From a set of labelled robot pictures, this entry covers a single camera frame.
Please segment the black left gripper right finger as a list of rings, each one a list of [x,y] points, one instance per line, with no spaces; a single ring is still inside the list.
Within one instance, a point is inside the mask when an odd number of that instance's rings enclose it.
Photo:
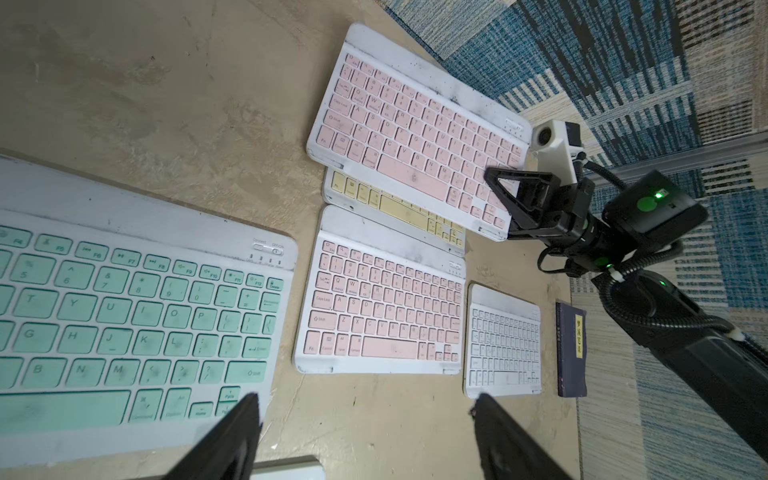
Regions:
[[[571,479],[492,396],[481,393],[470,414],[485,479]]]

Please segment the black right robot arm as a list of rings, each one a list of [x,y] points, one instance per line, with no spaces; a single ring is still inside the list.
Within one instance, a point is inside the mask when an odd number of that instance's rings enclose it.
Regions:
[[[650,266],[682,255],[682,238],[708,218],[671,179],[653,170],[632,184],[588,162],[619,193],[590,211],[592,180],[564,185],[551,172],[489,167],[483,178],[511,216],[507,237],[544,243],[559,273],[589,272],[605,312],[696,392],[761,458],[767,456],[767,351],[730,321],[706,313]]]

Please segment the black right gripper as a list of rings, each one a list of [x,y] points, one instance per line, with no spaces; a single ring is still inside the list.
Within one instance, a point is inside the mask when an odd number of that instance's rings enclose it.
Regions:
[[[562,186],[551,172],[488,167],[483,178],[511,217],[510,240],[545,244],[540,255],[563,257],[572,278],[617,269],[626,258],[661,263],[682,252],[682,237],[708,219],[706,208],[653,170],[591,213],[595,184]]]

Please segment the pink key keyboard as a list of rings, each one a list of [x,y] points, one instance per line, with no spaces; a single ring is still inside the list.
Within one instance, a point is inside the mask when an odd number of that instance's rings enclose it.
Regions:
[[[328,205],[293,363],[303,374],[457,375],[465,285],[462,257]]]
[[[256,462],[250,480],[325,480],[321,462],[314,456],[300,456]]]
[[[311,159],[494,241],[510,214],[483,175],[523,167],[533,127],[354,23],[309,134]]]

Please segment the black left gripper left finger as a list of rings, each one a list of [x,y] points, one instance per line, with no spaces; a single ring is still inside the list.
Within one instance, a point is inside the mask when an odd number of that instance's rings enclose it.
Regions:
[[[260,433],[259,396],[249,393],[163,479],[249,479]]]

